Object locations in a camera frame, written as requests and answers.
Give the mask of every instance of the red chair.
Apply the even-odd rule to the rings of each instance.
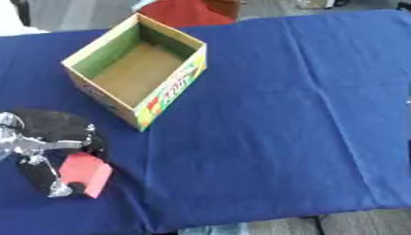
[[[140,12],[175,28],[224,25],[233,22],[232,19],[209,10],[202,0],[159,0],[144,6]]]

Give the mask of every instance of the red block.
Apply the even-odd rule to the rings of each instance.
[[[100,195],[112,171],[110,165],[84,152],[70,154],[59,170],[65,184],[82,183],[84,193],[93,198]]]

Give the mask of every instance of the open box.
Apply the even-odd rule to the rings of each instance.
[[[206,68],[206,44],[136,14],[62,64],[80,90],[142,131]]]

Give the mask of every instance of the cardboard box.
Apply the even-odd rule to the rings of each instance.
[[[206,68],[206,44],[136,14],[62,64],[80,90],[142,131]]]

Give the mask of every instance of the navy blue tablecloth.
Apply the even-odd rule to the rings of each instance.
[[[208,69],[144,133],[77,91],[59,62],[102,31],[0,38],[0,109],[80,114],[109,139],[96,200],[49,199],[0,163],[6,234],[139,234],[411,207],[411,16],[396,11],[186,28]]]

